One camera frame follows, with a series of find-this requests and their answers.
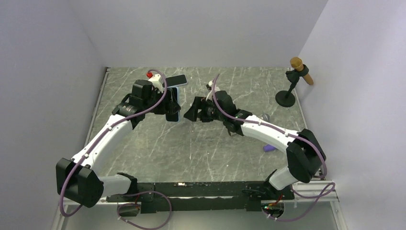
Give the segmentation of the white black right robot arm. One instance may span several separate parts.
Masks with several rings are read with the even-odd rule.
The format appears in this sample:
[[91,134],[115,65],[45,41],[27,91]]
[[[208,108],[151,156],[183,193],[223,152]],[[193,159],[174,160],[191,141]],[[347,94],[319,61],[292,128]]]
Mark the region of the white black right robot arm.
[[285,153],[287,165],[271,173],[264,186],[270,199],[276,199],[285,187],[296,182],[309,183],[325,166],[325,153],[312,131],[289,130],[266,122],[238,109],[225,91],[215,92],[212,98],[196,96],[184,118],[192,122],[220,121],[229,133],[263,141]]

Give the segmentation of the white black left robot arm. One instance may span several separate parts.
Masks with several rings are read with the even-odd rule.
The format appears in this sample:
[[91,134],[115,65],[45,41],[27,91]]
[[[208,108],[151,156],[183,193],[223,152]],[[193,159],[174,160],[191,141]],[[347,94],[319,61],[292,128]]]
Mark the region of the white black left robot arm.
[[166,120],[180,120],[180,90],[163,87],[161,80],[137,80],[113,109],[98,134],[70,159],[56,164],[57,192],[60,202],[70,199],[82,206],[93,207],[100,198],[119,195],[132,201],[139,192],[137,179],[126,173],[99,176],[104,160],[115,147],[145,119],[147,113],[165,115]]

